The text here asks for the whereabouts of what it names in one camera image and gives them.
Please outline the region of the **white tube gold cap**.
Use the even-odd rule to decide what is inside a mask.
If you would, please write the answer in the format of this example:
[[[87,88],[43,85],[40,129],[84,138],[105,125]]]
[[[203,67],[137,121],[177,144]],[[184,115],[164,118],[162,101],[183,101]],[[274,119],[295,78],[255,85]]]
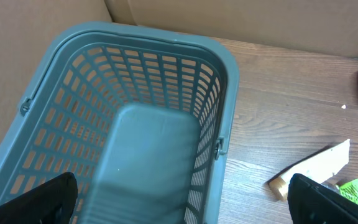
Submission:
[[[322,184],[349,163],[349,151],[350,139],[346,139],[336,146],[290,166],[277,178],[271,180],[268,185],[276,198],[285,202],[288,198],[290,180],[295,174],[302,174],[318,184]]]

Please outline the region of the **green snack packet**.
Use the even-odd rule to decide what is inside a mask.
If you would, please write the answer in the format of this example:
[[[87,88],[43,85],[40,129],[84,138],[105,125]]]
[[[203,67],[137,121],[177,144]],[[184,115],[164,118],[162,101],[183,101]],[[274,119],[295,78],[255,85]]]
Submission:
[[[323,182],[323,185],[344,198],[347,198],[351,202],[358,204],[358,179],[354,179],[341,185],[334,185],[329,182]]]

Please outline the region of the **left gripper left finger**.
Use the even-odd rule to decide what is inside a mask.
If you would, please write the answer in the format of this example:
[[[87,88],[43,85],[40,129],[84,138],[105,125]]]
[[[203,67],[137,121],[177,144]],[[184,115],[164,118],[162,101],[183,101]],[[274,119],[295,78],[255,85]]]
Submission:
[[[0,224],[66,224],[78,198],[75,175],[65,172],[0,206]]]

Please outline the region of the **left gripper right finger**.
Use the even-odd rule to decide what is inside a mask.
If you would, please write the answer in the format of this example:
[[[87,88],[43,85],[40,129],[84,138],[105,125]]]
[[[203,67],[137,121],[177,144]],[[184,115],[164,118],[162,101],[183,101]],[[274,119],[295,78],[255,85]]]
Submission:
[[[294,224],[358,224],[358,205],[302,174],[288,186],[288,206]]]

